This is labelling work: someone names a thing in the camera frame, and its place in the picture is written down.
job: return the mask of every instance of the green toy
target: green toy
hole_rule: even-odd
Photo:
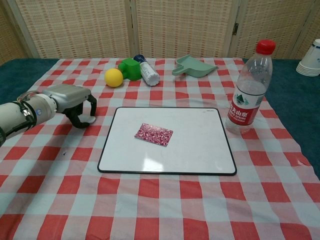
[[[137,81],[141,79],[140,63],[132,58],[126,58],[119,65],[118,69],[122,72],[124,79]]]
[[[172,75],[188,74],[195,78],[201,78],[218,67],[199,61],[192,56],[185,55],[178,58],[176,61],[176,69],[172,70]]]

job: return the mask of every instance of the glue stick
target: glue stick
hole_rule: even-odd
[[[153,69],[152,66],[149,65],[147,60],[143,55],[136,55],[134,58],[137,62],[140,63],[141,75],[149,86],[155,86],[160,81],[159,74]]]

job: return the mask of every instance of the red bottle label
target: red bottle label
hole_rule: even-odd
[[[235,124],[246,126],[253,123],[264,94],[251,95],[235,89],[228,118]]]

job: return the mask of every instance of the plastic water bottle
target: plastic water bottle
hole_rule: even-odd
[[[160,76],[157,71],[154,70],[152,66],[150,66],[145,57],[139,54],[134,56],[133,59],[140,63],[141,75],[146,84],[151,87],[157,85],[160,81]]]
[[[276,43],[260,40],[255,54],[246,62],[238,77],[225,127],[234,134],[246,133],[253,125],[272,75],[271,54]]]

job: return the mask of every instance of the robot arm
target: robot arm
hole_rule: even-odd
[[[84,101],[91,103],[87,118],[82,115]],[[42,93],[26,92],[17,101],[0,105],[0,147],[6,139],[50,120],[56,113],[65,114],[76,128],[86,128],[96,120],[96,108],[91,91],[80,86],[60,84]]]

